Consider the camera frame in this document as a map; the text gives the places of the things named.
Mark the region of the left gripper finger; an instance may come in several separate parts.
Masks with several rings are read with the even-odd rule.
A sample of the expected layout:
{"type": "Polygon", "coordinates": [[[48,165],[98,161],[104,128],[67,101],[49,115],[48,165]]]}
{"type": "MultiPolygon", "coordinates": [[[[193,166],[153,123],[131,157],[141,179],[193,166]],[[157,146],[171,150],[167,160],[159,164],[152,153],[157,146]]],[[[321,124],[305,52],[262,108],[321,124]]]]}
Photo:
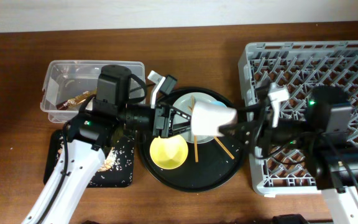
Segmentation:
{"type": "Polygon", "coordinates": [[[168,129],[168,137],[176,136],[191,131],[191,122],[172,124],[168,129]]]}
{"type": "Polygon", "coordinates": [[[187,121],[191,120],[191,115],[183,112],[182,110],[179,110],[178,108],[172,106],[172,105],[167,105],[168,108],[168,120],[169,122],[172,122],[175,118],[176,115],[179,115],[180,117],[186,119],[187,121]]]}

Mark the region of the yellow bowl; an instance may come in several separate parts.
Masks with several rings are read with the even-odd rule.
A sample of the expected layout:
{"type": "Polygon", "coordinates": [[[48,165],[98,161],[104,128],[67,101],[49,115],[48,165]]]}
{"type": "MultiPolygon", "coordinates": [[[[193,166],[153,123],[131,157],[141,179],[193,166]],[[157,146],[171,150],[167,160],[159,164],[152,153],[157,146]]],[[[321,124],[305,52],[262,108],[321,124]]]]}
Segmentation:
{"type": "Polygon", "coordinates": [[[188,157],[188,145],[181,135],[170,138],[154,138],[150,144],[150,157],[161,169],[176,169],[188,157]]]}

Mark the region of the pink cup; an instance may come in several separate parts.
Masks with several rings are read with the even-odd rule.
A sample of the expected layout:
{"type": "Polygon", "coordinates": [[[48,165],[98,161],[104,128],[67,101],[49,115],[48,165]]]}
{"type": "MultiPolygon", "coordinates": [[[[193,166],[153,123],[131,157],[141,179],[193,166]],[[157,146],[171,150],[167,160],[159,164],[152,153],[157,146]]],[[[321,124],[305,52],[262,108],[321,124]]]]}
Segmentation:
{"type": "Polygon", "coordinates": [[[191,115],[191,132],[195,136],[222,137],[219,127],[236,123],[236,109],[197,101],[191,115]]]}

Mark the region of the gold snack wrapper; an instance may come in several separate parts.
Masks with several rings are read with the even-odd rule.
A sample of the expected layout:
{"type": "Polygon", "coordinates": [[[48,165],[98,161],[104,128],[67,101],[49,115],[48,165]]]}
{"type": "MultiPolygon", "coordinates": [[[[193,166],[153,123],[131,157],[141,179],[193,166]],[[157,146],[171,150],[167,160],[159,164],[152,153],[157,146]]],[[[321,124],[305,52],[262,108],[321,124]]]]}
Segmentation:
{"type": "Polygon", "coordinates": [[[75,96],[74,98],[70,98],[62,103],[56,105],[57,110],[68,110],[70,108],[74,108],[77,105],[82,104],[89,96],[95,95],[96,90],[93,91],[84,91],[82,94],[75,96]]]}

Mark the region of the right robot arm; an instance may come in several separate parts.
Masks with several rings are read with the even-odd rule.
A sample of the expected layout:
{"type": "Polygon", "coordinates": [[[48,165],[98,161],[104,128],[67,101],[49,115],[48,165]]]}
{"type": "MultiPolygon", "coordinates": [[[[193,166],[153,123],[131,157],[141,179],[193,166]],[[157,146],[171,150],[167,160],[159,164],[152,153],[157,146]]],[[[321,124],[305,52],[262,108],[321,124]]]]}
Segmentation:
{"type": "Polygon", "coordinates": [[[256,159],[281,157],[300,149],[301,163],[316,181],[334,223],[358,223],[358,147],[347,140],[352,106],[348,94],[335,86],[312,89],[303,121],[267,113],[272,100],[239,110],[253,112],[253,121],[222,124],[219,131],[239,141],[256,159]]]}

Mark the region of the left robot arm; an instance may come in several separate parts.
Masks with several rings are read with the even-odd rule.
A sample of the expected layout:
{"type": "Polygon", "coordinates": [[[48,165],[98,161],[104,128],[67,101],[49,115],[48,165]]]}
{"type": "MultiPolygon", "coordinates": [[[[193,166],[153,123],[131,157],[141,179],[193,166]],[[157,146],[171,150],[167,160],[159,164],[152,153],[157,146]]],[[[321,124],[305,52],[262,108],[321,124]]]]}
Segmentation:
{"type": "Polygon", "coordinates": [[[145,132],[169,138],[190,130],[191,116],[172,105],[156,102],[157,93],[169,95],[177,79],[150,72],[154,82],[150,104],[130,98],[130,84],[147,85],[127,67],[105,65],[96,93],[62,129],[63,152],[24,223],[68,223],[90,180],[104,164],[115,140],[145,132]]]}

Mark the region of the grey dishwasher rack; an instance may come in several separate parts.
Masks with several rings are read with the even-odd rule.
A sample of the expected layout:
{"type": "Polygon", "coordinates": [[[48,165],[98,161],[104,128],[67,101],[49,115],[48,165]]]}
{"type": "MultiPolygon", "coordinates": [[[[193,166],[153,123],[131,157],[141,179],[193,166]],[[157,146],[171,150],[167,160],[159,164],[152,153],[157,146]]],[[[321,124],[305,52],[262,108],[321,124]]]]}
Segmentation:
{"type": "MultiPolygon", "coordinates": [[[[322,42],[254,42],[247,44],[238,62],[242,99],[258,102],[256,86],[266,80],[287,87],[290,99],[280,117],[303,120],[312,88],[337,86],[350,96],[354,109],[349,142],[358,147],[358,40],[322,42]]],[[[264,197],[317,194],[316,182],[300,164],[302,151],[284,149],[273,159],[250,156],[254,191],[264,197]]]]}

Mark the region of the clear plastic waste bin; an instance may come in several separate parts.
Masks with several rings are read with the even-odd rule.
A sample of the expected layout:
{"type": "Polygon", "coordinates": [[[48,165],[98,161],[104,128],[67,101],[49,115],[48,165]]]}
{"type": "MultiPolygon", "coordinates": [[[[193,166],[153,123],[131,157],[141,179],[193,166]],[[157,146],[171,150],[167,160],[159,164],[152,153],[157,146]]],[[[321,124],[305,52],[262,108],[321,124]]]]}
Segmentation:
{"type": "Polygon", "coordinates": [[[58,105],[96,89],[101,68],[105,65],[121,65],[145,81],[142,62],[113,60],[54,60],[47,69],[42,90],[40,109],[48,114],[49,121],[65,123],[78,114],[80,105],[59,110],[58,105]]]}

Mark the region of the grey plate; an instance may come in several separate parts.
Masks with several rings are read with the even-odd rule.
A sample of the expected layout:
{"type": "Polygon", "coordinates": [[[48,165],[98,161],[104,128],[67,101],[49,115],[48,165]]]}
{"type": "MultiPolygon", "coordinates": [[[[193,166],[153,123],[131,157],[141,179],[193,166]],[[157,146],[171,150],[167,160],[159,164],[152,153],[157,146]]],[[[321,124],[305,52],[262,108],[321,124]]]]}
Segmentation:
{"type": "MultiPolygon", "coordinates": [[[[211,95],[208,95],[206,93],[191,92],[179,97],[179,99],[177,99],[174,102],[173,107],[191,115],[192,112],[189,107],[192,106],[192,98],[194,98],[195,103],[198,101],[202,101],[206,103],[217,102],[215,98],[213,98],[211,95]]],[[[185,121],[187,121],[185,118],[179,115],[175,115],[173,123],[180,124],[180,123],[184,123],[185,121]]],[[[194,135],[191,133],[191,131],[181,133],[180,135],[184,138],[184,140],[187,143],[194,143],[194,135]]],[[[198,144],[204,144],[212,141],[214,138],[212,136],[196,136],[196,139],[198,144]]]]}

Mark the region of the left wooden chopstick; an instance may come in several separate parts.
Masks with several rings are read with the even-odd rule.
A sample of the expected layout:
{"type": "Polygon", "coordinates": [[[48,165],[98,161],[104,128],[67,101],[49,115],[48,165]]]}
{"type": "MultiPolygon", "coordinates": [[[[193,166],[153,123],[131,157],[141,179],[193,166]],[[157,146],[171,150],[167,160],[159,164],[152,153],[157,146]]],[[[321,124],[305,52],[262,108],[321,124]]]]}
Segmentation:
{"type": "MultiPolygon", "coordinates": [[[[193,112],[194,106],[195,106],[195,97],[192,95],[191,96],[191,106],[190,106],[191,112],[193,112]]],[[[195,135],[193,135],[193,144],[194,144],[194,152],[195,152],[195,162],[198,163],[199,162],[199,159],[198,159],[198,142],[197,142],[197,137],[195,135]]]]}

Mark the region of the wooden chopstick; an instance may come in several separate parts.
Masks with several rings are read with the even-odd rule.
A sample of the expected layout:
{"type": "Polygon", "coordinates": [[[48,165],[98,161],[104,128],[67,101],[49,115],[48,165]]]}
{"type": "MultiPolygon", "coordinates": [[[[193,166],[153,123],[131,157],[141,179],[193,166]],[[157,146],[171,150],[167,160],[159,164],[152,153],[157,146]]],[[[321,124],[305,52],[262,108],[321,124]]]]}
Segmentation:
{"type": "Polygon", "coordinates": [[[214,136],[214,140],[219,144],[219,146],[224,150],[224,152],[231,158],[235,159],[235,157],[231,154],[231,152],[227,149],[227,147],[216,137],[214,136]]]}
{"type": "MultiPolygon", "coordinates": [[[[190,106],[191,112],[193,112],[194,106],[195,106],[195,97],[192,95],[191,96],[191,106],[190,106]]],[[[194,152],[195,152],[195,162],[198,163],[199,162],[199,159],[198,159],[198,142],[197,142],[197,137],[195,135],[193,135],[193,144],[194,144],[194,152]]]]}

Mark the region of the right wooden chopstick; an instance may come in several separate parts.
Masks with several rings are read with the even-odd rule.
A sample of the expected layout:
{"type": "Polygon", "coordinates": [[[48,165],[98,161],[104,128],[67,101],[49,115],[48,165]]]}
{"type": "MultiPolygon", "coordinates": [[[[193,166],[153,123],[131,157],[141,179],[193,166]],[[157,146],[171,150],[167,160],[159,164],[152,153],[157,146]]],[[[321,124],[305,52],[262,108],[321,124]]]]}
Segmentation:
{"type": "Polygon", "coordinates": [[[227,147],[216,137],[214,136],[214,140],[219,144],[219,146],[224,150],[224,152],[231,158],[235,159],[235,157],[231,154],[231,152],[227,149],[227,147]]]}

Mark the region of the blue cup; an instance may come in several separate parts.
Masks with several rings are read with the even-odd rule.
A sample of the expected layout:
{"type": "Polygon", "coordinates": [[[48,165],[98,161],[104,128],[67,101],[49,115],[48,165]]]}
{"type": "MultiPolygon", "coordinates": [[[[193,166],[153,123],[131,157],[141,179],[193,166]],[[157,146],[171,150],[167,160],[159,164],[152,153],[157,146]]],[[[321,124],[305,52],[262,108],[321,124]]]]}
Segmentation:
{"type": "Polygon", "coordinates": [[[227,108],[227,106],[221,101],[212,101],[211,104],[213,105],[214,110],[221,110],[223,108],[227,108]]]}

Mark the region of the round black serving tray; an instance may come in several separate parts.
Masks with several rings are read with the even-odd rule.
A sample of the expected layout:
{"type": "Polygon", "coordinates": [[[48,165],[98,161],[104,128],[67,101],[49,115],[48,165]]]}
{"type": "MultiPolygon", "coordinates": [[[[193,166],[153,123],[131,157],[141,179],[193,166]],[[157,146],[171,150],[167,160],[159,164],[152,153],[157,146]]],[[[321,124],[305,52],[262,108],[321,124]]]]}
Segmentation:
{"type": "Polygon", "coordinates": [[[234,156],[231,159],[222,147],[213,139],[198,144],[198,159],[195,161],[194,146],[188,144],[186,161],[176,169],[162,169],[151,159],[150,144],[152,137],[141,134],[137,147],[145,168],[161,183],[184,192],[202,192],[215,189],[230,180],[242,167],[247,152],[238,142],[225,137],[219,140],[234,156]]]}

